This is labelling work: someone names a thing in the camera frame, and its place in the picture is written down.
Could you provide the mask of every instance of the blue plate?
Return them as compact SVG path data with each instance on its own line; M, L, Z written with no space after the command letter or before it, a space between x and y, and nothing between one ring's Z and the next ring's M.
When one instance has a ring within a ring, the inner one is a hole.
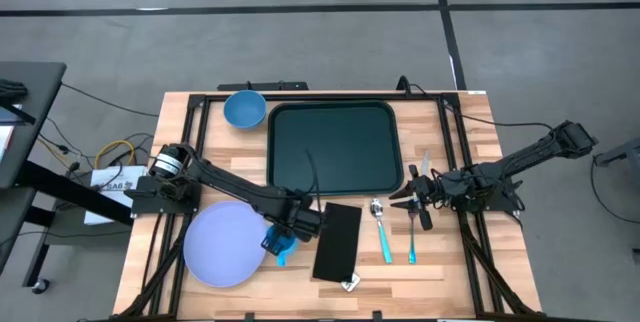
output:
M236 92L224 103L224 118L236 128L253 128L267 115L267 101L258 92Z

